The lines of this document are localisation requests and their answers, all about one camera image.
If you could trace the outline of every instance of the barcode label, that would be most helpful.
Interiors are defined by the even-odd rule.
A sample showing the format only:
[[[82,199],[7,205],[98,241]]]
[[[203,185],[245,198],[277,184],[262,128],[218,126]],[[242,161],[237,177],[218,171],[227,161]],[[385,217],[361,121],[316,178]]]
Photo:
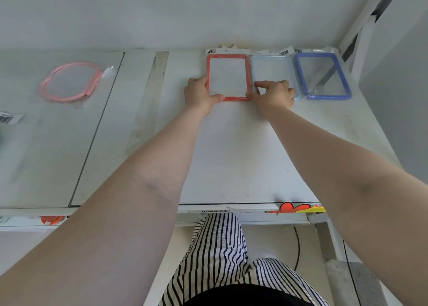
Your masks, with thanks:
[[[0,112],[0,124],[15,124],[22,119],[23,114]]]

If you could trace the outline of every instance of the pink round frame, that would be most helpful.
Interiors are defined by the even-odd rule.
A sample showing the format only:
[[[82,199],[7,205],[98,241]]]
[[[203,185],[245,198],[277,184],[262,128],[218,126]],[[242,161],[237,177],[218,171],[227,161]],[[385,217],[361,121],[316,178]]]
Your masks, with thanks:
[[[94,74],[92,75],[92,77],[90,78],[90,80],[88,81],[88,83],[86,84],[85,88],[83,89],[83,91],[77,95],[74,96],[70,96],[70,97],[57,97],[57,96],[53,96],[50,95],[46,92],[46,84],[47,82],[49,82],[52,78],[52,76],[54,76],[54,74],[66,67],[70,67],[73,65],[86,65],[86,66],[91,66],[95,69]],[[97,83],[99,82],[101,76],[103,76],[103,72],[100,71],[100,69],[98,68],[97,65],[93,64],[93,63],[89,63],[89,62],[74,62],[74,63],[69,63],[69,64],[65,64],[62,66],[59,66],[57,68],[55,68],[53,71],[51,71],[51,73],[49,74],[49,76],[47,76],[41,83],[40,83],[40,93],[48,99],[51,99],[53,101],[57,101],[57,102],[68,102],[68,101],[74,101],[75,99],[79,99],[85,95],[91,95],[92,92],[94,91],[95,87],[97,86]]]

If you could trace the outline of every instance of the black cable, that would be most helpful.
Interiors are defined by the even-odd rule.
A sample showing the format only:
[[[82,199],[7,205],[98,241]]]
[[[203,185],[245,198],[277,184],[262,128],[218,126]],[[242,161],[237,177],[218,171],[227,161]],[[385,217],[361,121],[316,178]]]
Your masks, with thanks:
[[[346,256],[346,262],[348,263],[348,269],[349,269],[349,274],[350,274],[350,278],[352,279],[352,284],[354,285],[354,290],[356,293],[356,298],[358,298],[358,303],[361,306],[361,301],[360,301],[360,297],[358,296],[358,292],[356,291],[356,286],[355,286],[355,282],[354,282],[354,277],[352,276],[352,271],[350,270],[350,266],[349,266],[349,261],[348,261],[348,254],[346,253],[346,246],[345,246],[345,241],[343,241],[343,248],[345,249],[345,256]]]
[[[297,233],[297,229],[296,226],[294,226],[294,231],[296,232],[296,238],[297,238],[297,261],[296,261],[296,265],[294,266],[294,271],[296,271],[297,269],[297,265],[299,264],[299,260],[300,260],[300,239],[299,239],[299,234]]]

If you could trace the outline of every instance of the white floor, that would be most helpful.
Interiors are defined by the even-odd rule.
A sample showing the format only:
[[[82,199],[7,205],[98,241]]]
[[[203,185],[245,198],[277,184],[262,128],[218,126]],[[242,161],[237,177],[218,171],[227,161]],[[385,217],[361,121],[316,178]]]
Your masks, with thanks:
[[[296,226],[300,239],[297,272],[333,305],[327,273],[321,256],[318,236],[313,225]],[[144,306],[156,306],[169,279],[190,245],[192,227],[176,227],[165,257]],[[297,238],[293,226],[244,225],[250,261],[275,257],[294,267],[297,260]],[[49,233],[0,232],[0,274],[11,267]]]

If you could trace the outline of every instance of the striped pants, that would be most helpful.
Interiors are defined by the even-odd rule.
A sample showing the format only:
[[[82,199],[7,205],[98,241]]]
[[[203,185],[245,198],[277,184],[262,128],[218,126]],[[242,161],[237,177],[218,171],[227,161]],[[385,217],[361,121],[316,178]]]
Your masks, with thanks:
[[[171,278],[160,306],[179,306],[214,287],[249,283],[281,290],[317,306],[328,303],[274,258],[249,263],[247,244],[233,213],[211,213],[193,231],[192,243]]]

